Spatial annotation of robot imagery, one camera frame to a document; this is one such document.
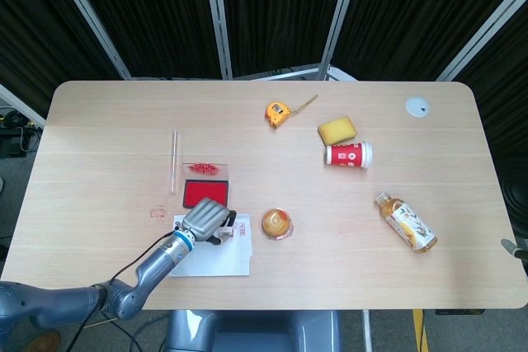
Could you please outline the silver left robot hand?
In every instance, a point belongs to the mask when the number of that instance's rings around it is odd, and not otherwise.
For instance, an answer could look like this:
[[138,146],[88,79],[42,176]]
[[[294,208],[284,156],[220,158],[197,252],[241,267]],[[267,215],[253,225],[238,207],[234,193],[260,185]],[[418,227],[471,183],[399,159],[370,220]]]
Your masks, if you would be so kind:
[[204,198],[184,217],[181,225],[194,235],[196,242],[218,246],[233,237],[236,217],[236,211]]

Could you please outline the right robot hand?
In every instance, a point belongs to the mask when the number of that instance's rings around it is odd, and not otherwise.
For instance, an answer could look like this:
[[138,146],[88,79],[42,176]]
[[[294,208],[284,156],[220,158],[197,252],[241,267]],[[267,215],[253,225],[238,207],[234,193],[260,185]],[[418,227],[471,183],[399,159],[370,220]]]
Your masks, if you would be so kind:
[[528,260],[528,250],[527,249],[520,248],[516,243],[506,238],[503,238],[501,240],[501,244],[509,254],[516,257],[517,259]]

